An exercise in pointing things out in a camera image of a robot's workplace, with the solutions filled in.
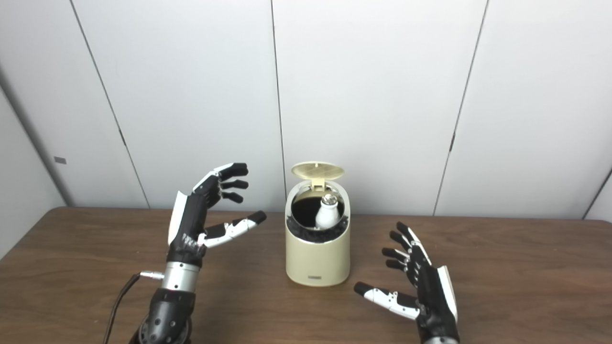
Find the black fingertip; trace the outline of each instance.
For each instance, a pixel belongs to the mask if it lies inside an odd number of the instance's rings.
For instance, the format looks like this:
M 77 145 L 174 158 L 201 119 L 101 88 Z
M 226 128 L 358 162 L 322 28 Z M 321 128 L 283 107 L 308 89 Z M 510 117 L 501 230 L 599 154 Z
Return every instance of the black fingertip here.
M 223 198 L 227 198 L 236 203 L 242 203 L 242 201 L 244 201 L 244 198 L 238 195 L 236 192 L 222 192 L 221 195 Z
M 247 181 L 241 181 L 240 179 L 234 181 L 232 184 L 234 184 L 233 187 L 235 187 L 237 189 L 246 189 L 246 188 L 248 188 L 248 182 Z
M 257 223 L 259 225 L 260 223 L 264 222 L 267 219 L 267 215 L 266 215 L 265 212 L 260 210 L 260 211 L 258 211 L 256 213 L 253 213 L 253 214 L 247 216 L 247 219 L 249 219 L 249 220 L 251 220 L 251 221 L 253 221 L 253 222 L 255 222 L 255 223 Z
M 397 222 L 397 225 L 395 227 L 398 231 L 400 231 L 401 234 L 411 239 L 410 232 L 408 231 L 408 226 L 401 222 Z
M 400 244 L 406 251 L 410 248 L 410 245 L 404 240 L 404 236 L 396 231 L 390 231 L 389 237 L 393 239 L 393 241 Z
M 229 178 L 246 176 L 248 174 L 247 164 L 244 162 L 234 162 L 228 168 L 219 171 L 219 176 L 222 181 L 226 181 Z
M 404 264 L 401 264 L 399 261 L 394 260 L 394 259 L 389 259 L 385 262 L 385 265 L 387 267 L 390 267 L 391 269 L 398 269 L 398 270 L 402 270 L 404 271 L 404 267 L 406 267 Z
M 248 168 L 247 168 L 247 164 L 244 162 L 234 162 L 230 167 L 229 167 L 229 173 L 233 176 L 233 177 L 242 177 L 242 176 L 246 176 L 248 174 Z
M 235 181 L 221 183 L 221 189 L 223 190 L 232 187 L 235 187 L 236 189 L 246 189 L 248 188 L 248 182 L 237 179 Z
M 388 249 L 387 247 L 385 247 L 382 250 L 382 255 L 385 257 L 395 258 L 395 256 L 397 255 L 394 249 Z
M 353 290 L 355 291 L 355 293 L 364 296 L 365 293 L 367 293 L 368 291 L 374 289 L 373 286 L 369 285 L 369 284 L 365 284 L 364 282 L 357 282 L 355 283 L 355 286 L 353 287 Z

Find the bottle cap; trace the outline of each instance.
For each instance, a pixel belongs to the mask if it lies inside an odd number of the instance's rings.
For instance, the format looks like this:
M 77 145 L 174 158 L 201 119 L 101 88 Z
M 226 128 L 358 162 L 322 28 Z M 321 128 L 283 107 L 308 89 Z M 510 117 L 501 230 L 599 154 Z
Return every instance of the bottle cap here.
M 326 206 L 333 206 L 338 203 L 338 198 L 336 198 L 336 196 L 332 195 L 331 193 L 328 193 L 321 198 L 321 202 Z

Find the cable connector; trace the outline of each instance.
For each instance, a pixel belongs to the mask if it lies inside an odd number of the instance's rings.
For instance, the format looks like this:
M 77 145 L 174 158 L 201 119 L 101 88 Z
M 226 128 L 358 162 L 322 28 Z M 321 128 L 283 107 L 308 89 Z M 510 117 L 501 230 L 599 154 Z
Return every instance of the cable connector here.
M 140 276 L 148 277 L 154 280 L 163 280 L 164 278 L 163 272 L 159 272 L 159 271 L 141 271 Z

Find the silver cylindrical joint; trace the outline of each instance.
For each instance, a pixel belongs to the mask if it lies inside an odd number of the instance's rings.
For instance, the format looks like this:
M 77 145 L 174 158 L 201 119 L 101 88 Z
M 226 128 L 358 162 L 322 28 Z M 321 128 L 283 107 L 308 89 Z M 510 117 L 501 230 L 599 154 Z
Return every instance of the silver cylindrical joint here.
M 166 264 L 162 288 L 194 293 L 199 271 L 198 266 L 170 261 Z
M 424 344 L 458 344 L 458 342 L 450 337 L 432 337 Z

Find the white bottle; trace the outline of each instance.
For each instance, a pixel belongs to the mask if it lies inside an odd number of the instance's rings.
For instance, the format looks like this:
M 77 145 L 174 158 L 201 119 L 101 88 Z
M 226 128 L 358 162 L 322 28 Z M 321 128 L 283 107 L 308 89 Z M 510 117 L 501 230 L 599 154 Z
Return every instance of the white bottle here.
M 315 223 L 317 230 L 326 230 L 340 221 L 338 213 L 338 198 L 328 193 L 321 197 L 321 208 L 316 213 Z

